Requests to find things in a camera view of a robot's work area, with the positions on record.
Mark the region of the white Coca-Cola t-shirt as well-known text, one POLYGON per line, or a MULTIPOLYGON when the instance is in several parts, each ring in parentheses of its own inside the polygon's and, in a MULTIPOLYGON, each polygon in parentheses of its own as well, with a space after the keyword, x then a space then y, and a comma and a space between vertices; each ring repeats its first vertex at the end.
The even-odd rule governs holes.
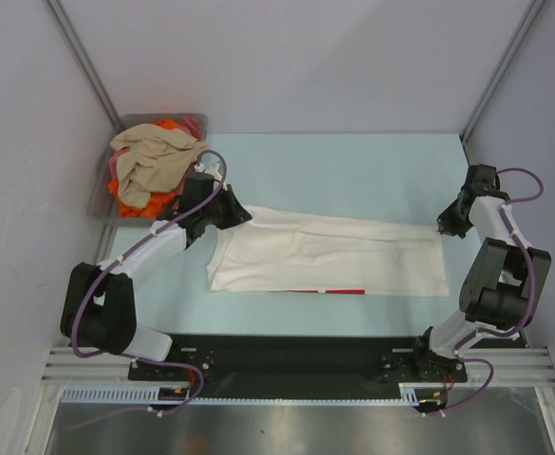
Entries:
POLYGON ((206 270, 211 290, 449 295, 443 246, 432 227, 249 206, 220 230, 206 270))

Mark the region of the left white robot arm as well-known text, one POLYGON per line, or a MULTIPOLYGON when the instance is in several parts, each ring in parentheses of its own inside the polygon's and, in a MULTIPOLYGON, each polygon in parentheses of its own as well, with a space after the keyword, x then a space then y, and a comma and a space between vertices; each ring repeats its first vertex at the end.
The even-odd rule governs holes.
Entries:
POLYGON ((182 193, 168 203, 142 239, 112 260, 80 263, 72 269, 62 335, 70 339, 78 356, 86 356, 82 347, 93 347, 100 354, 148 359, 162 378, 177 376, 183 356, 172 349, 169 335, 139 322, 136 291, 162 263, 204 235, 207 227, 225 230, 251 219, 231 185, 209 173, 191 173, 182 193))

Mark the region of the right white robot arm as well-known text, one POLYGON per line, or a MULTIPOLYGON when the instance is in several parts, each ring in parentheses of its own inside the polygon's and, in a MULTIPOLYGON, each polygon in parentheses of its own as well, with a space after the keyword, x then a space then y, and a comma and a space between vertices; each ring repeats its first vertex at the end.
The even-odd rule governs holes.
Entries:
POLYGON ((463 281, 459 310, 417 339, 413 373, 433 380, 485 337, 518 335, 533 319, 551 267, 550 254, 531 244, 514 220, 517 204, 540 198, 543 181, 522 168, 498 170, 471 165, 454 201, 437 217, 438 232, 464 238, 475 230, 482 245, 463 281), (535 194, 512 198, 500 186, 505 173, 522 173, 537 184, 535 194))

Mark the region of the orange t-shirt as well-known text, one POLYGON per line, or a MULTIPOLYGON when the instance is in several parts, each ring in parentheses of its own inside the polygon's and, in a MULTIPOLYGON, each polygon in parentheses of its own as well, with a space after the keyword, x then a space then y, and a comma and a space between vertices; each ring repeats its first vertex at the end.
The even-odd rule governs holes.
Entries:
POLYGON ((178 121, 161 118, 115 136, 110 147, 110 192, 117 198, 120 217, 154 218, 178 192, 186 169, 173 161, 176 149, 165 137, 188 130, 178 121))

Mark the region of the grey plastic tray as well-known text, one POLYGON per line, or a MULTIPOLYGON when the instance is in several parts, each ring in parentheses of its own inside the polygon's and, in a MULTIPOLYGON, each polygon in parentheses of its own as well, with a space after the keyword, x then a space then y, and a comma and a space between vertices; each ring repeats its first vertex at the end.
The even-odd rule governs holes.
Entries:
POLYGON ((120 217, 118 200, 108 188, 111 181, 109 160, 114 153, 114 150, 110 147, 110 141, 121 131, 138 124, 152 123, 161 118, 179 120, 185 116, 187 116, 187 113, 126 114, 119 117, 120 123, 113 129, 108 141, 102 147, 96 166, 94 184, 91 187, 86 205, 86 214, 89 218, 115 228, 148 228, 152 224, 152 220, 149 218, 120 217))

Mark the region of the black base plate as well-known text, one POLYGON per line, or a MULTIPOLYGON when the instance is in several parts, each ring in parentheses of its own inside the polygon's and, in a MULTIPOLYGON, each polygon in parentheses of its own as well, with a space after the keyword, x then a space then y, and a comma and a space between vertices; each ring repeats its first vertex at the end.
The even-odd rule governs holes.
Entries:
POLYGON ((128 378, 175 383, 203 375, 203 398, 365 400, 398 395, 401 383, 464 384, 458 360, 430 352, 418 337, 175 335, 168 365, 139 363, 128 378))

